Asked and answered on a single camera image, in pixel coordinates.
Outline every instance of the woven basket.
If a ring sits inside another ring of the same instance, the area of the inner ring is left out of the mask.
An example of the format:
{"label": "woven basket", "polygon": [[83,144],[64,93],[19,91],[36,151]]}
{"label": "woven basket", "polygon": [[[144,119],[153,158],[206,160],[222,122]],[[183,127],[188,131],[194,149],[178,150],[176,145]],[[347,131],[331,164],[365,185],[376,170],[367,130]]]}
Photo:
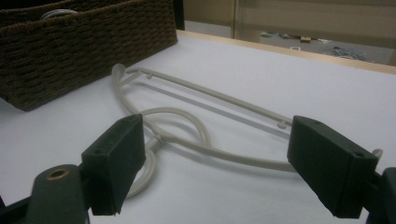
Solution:
{"label": "woven basket", "polygon": [[[35,109],[177,42],[172,0],[65,0],[0,10],[0,97]],[[40,20],[54,9],[76,14]]]}

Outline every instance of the metal ring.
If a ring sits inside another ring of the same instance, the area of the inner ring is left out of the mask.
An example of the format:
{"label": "metal ring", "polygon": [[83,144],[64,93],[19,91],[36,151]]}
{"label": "metal ring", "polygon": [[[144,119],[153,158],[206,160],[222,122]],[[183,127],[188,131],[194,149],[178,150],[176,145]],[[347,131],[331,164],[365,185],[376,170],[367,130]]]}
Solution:
{"label": "metal ring", "polygon": [[51,17],[63,16],[63,15],[68,15],[68,14],[75,14],[75,13],[77,13],[75,10],[55,9],[55,10],[49,11],[47,13],[44,13],[44,15],[41,16],[40,20],[45,20],[45,19],[49,19]]}
{"label": "metal ring", "polygon": [[70,171],[68,169],[56,169],[53,170],[52,172],[50,172],[47,175],[47,179],[48,180],[56,180],[56,179],[61,179],[65,176],[67,176],[70,173]]}

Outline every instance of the white table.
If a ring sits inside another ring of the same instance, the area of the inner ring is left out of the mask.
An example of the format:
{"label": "white table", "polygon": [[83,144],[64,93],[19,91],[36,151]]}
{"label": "white table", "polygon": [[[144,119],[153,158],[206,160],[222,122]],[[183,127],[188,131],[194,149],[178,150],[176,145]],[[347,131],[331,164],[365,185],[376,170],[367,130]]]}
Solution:
{"label": "white table", "polygon": [[[290,118],[318,119],[367,150],[382,148],[379,173],[396,166],[396,76],[390,74],[396,73],[394,68],[291,50],[274,52],[270,47],[247,48],[247,43],[184,32],[178,40],[134,67],[180,77]],[[146,84],[127,91],[139,108],[182,107],[202,119],[215,147],[287,160],[286,139],[188,104],[182,97],[204,105],[216,106],[218,101],[158,79],[141,80]],[[276,126],[234,106],[218,108]],[[42,171],[80,164],[80,153],[127,115],[110,77],[28,113],[0,101],[0,194],[5,203],[29,196]],[[199,140],[184,119],[155,119],[167,130]],[[332,217],[297,174],[219,161],[170,144],[157,155],[158,173],[149,187],[126,200],[119,216],[91,216],[92,223],[364,223],[367,216],[363,211],[359,220]]]}

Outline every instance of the clamp jaw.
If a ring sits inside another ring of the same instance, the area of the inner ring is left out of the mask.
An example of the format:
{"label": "clamp jaw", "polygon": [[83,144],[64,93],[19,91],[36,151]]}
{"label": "clamp jaw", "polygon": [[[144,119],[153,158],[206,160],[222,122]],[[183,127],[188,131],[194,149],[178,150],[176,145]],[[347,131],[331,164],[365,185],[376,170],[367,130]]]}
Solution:
{"label": "clamp jaw", "polygon": [[396,224],[396,168],[375,172],[379,158],[327,125],[295,116],[288,159],[335,217]]}
{"label": "clamp jaw", "polygon": [[142,116],[120,119],[82,153],[80,166],[38,175],[31,197],[0,209],[0,223],[87,224],[89,208],[116,215],[145,160]]}

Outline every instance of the wicker basket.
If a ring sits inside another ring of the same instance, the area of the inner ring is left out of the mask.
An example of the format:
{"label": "wicker basket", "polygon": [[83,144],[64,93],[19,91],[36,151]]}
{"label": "wicker basket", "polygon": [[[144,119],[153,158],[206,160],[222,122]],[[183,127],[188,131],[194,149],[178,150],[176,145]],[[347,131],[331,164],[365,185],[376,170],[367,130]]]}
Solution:
{"label": "wicker basket", "polygon": [[[177,42],[172,0],[65,0],[0,10],[0,97],[35,109]],[[40,20],[54,9],[76,14]]]}

